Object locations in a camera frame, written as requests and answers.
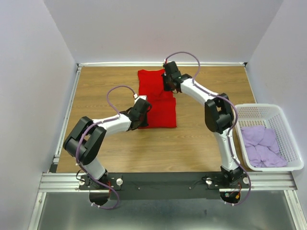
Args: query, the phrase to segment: folded red towel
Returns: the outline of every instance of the folded red towel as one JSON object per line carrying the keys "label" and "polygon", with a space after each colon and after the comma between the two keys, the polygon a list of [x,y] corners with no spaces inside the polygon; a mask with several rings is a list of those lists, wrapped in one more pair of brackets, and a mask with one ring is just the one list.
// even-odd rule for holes
{"label": "folded red towel", "polygon": [[161,75],[164,69],[156,71],[139,70],[139,95],[146,95],[152,104],[147,113],[148,126],[144,128],[175,128],[176,125],[176,99],[173,93],[164,91]]}

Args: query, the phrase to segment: lavender garment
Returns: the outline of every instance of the lavender garment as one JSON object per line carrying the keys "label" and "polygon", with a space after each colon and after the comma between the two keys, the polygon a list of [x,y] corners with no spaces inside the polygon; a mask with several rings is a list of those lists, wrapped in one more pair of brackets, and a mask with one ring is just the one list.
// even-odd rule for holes
{"label": "lavender garment", "polygon": [[254,167],[284,167],[287,161],[279,154],[275,131],[264,126],[242,127],[242,137],[249,162]]}

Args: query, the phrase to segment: laundry basket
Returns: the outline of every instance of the laundry basket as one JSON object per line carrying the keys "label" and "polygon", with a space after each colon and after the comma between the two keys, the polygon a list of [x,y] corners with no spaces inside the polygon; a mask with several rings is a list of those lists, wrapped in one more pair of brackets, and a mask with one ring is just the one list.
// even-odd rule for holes
{"label": "laundry basket", "polygon": [[[277,172],[299,170],[304,167],[304,162],[290,126],[279,106],[273,104],[238,104],[236,109],[238,111],[236,133],[242,150],[243,161],[250,169],[263,172]],[[275,130],[280,154],[287,160],[287,166],[257,168],[249,163],[240,128],[259,125]]]}

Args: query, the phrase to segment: wooden table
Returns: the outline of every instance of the wooden table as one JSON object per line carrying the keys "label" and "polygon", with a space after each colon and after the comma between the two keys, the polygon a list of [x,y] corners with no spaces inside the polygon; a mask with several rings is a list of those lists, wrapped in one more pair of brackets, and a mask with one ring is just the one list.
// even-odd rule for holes
{"label": "wooden table", "polygon": [[[98,119],[115,115],[106,102],[107,91],[126,84],[137,92],[137,71],[140,69],[160,68],[83,67],[66,135],[82,116]],[[182,74],[193,75],[197,67],[179,69]],[[214,92],[227,93],[234,104],[254,103],[243,67],[202,67],[197,82]],[[117,133],[103,141],[98,158],[109,172],[220,171],[221,156],[215,137],[205,125],[204,107],[183,93],[175,97],[177,128],[134,130]],[[131,91],[125,88],[114,90],[110,100],[120,111],[133,105]],[[234,140],[243,163],[235,132]],[[63,149],[57,172],[74,173],[78,169],[75,159]]]}

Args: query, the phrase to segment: white backdrop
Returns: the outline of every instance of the white backdrop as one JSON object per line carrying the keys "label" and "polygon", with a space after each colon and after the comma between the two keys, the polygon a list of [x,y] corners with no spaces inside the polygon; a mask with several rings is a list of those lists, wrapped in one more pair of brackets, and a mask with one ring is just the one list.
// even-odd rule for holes
{"label": "white backdrop", "polygon": [[307,1],[285,0],[247,65],[259,103],[283,108],[305,167],[293,173],[307,215]]}
{"label": "white backdrop", "polygon": [[[247,62],[282,0],[45,0],[78,63]],[[194,61],[179,56],[180,61]]]}
{"label": "white backdrop", "polygon": [[76,65],[42,0],[2,2],[0,29],[0,229],[25,230]]}

